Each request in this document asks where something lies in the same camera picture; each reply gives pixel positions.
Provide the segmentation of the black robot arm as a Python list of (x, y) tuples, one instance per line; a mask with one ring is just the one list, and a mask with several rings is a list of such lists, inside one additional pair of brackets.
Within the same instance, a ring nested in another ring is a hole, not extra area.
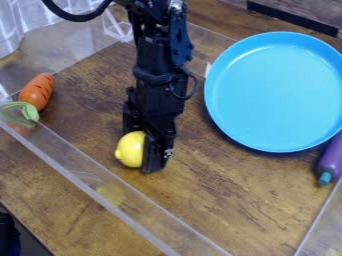
[(182, 113), (192, 93), (193, 74), (184, 67), (193, 44), (186, 34), (184, 0), (116, 0), (126, 8), (136, 46), (132, 74), (136, 84), (126, 89), (122, 132), (144, 133), (141, 172), (161, 170), (173, 153), (174, 118)]

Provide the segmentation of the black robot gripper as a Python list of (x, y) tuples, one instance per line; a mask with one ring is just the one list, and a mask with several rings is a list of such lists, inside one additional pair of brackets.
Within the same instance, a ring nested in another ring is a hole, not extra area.
[(173, 155), (174, 118), (182, 113), (188, 99), (188, 73), (182, 67), (154, 75), (133, 67), (136, 85), (126, 89), (122, 107), (122, 134), (146, 132), (144, 137), (141, 172), (160, 171)]

